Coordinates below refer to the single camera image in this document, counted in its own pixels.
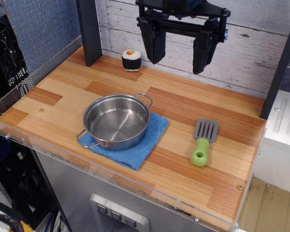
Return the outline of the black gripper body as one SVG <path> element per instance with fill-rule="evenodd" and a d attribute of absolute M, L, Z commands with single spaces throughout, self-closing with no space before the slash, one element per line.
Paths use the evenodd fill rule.
<path fill-rule="evenodd" d="M 231 12 L 206 0 L 137 0 L 136 5 L 139 6 L 138 26 L 142 36 L 148 41 L 153 41 L 164 32 L 193 37 L 205 29 L 205 26 L 171 21 L 168 19 L 170 16 L 178 20 L 198 16 L 206 16 L 209 20 L 219 18 L 219 27 L 212 31 L 217 33 L 218 42 L 223 43 L 228 38 L 226 21 Z"/>

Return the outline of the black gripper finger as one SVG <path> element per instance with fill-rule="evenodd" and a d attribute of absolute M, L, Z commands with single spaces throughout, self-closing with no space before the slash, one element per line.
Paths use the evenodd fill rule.
<path fill-rule="evenodd" d="M 217 29 L 214 25 L 205 24 L 196 34 L 193 42 L 193 73 L 200 74 L 211 63 L 218 43 Z"/>
<path fill-rule="evenodd" d="M 166 54 L 166 32 L 159 28 L 159 21 L 145 17 L 140 19 L 140 29 L 147 58 L 156 64 Z"/>

